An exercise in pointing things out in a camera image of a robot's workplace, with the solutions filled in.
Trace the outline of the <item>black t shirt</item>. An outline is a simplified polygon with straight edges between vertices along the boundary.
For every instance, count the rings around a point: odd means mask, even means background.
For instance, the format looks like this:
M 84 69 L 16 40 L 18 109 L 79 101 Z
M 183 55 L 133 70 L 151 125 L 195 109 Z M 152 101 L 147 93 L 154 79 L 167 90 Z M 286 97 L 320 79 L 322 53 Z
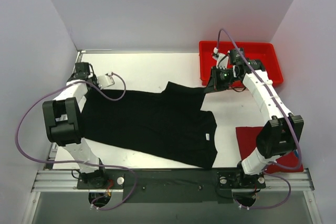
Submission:
M 83 107 L 85 138 L 211 169 L 217 156 L 216 120 L 201 109 L 203 88 L 168 82 L 160 93 L 90 90 Z

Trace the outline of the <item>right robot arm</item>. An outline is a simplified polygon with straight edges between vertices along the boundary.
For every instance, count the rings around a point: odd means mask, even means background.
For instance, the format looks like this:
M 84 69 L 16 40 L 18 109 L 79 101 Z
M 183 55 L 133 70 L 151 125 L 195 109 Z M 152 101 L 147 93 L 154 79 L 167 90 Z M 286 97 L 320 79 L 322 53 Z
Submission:
M 264 120 L 264 127 L 256 137 L 255 149 L 240 162 L 241 170 L 234 174 L 235 183 L 246 187 L 253 181 L 254 175 L 261 174 L 265 168 L 277 164 L 277 159 L 294 150 L 298 150 L 304 121 L 302 116 L 294 115 L 282 102 L 268 77 L 260 60 L 245 58 L 242 48 L 220 53 L 213 50 L 216 65 L 205 93 L 225 91 L 240 81 L 253 96 Z

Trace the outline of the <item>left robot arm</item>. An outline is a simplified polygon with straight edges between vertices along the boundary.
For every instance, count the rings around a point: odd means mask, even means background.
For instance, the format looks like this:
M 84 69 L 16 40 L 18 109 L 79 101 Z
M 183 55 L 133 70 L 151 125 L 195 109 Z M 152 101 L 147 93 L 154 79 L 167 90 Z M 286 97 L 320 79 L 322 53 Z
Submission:
M 93 66 L 87 62 L 76 63 L 67 82 L 70 87 L 42 104 L 43 116 L 49 141 L 67 150 L 79 162 L 79 179 L 92 188 L 103 188 L 108 175 L 101 167 L 101 159 L 92 152 L 84 138 L 81 109 L 90 90 L 87 82 L 98 85 Z

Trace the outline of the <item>red plastic bin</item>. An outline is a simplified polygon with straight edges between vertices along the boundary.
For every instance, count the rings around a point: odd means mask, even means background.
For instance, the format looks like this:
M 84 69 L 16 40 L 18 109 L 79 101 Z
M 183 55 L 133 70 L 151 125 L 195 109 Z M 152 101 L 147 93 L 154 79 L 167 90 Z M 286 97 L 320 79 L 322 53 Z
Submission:
M 283 83 L 283 76 L 272 44 L 264 42 L 237 42 L 236 44 L 239 48 L 244 49 L 247 58 L 258 59 L 262 62 L 274 87 Z M 216 60 L 212 56 L 216 45 L 216 41 L 203 40 L 199 42 L 200 79 L 203 86 L 208 84 L 211 67 L 216 65 Z

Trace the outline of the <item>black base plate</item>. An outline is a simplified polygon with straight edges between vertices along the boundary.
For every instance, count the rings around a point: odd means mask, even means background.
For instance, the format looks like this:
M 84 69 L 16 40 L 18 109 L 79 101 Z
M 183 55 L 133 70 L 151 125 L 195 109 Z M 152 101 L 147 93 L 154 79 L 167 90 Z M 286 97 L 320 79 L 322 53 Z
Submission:
M 251 188 L 249 184 L 256 179 L 264 179 L 263 175 L 248 176 L 243 174 L 238 168 L 213 168 L 223 169 L 225 175 L 234 176 L 234 187 L 225 189 L 223 184 L 226 179 L 220 178 L 219 185 L 206 185 L 203 189 L 197 189 L 196 186 L 155 186 L 149 185 L 146 187 L 137 186 L 135 180 L 131 188 L 122 190 L 123 199 L 127 203 L 199 203 L 216 201 L 219 204 L 230 204 L 234 199 L 254 198 L 255 194 L 264 188 Z M 125 170 L 125 169 L 107 169 L 105 170 L 108 176 L 108 170 Z M 104 192 L 116 192 L 112 190 L 113 181 L 108 179 L 111 184 Z

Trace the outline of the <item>aluminium front rail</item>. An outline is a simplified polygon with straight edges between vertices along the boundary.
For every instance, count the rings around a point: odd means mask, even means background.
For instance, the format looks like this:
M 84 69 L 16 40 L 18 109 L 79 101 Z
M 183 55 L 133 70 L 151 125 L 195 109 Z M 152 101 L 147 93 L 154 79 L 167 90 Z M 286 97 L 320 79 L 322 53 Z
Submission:
M 134 181 L 137 186 L 196 186 L 203 189 L 206 185 L 219 185 L 219 179 L 227 180 L 223 184 L 226 189 L 234 187 L 234 176 L 225 175 L 223 169 L 201 170 L 201 169 L 174 169 L 174 170 L 137 170 L 133 175 L 126 170 L 108 170 L 108 179 L 113 181 L 112 190 L 121 191 L 131 188 Z M 256 179 L 250 182 L 251 188 L 264 188 L 266 190 L 285 191 L 288 189 L 286 179 L 293 191 L 314 190 L 314 185 L 308 170 L 299 173 L 278 173 L 265 175 L 264 179 Z M 91 185 L 85 183 L 79 175 L 72 175 L 69 170 L 41 170 L 37 173 L 33 183 L 33 192 L 73 192 L 73 191 L 102 191 L 110 185 L 110 182 Z

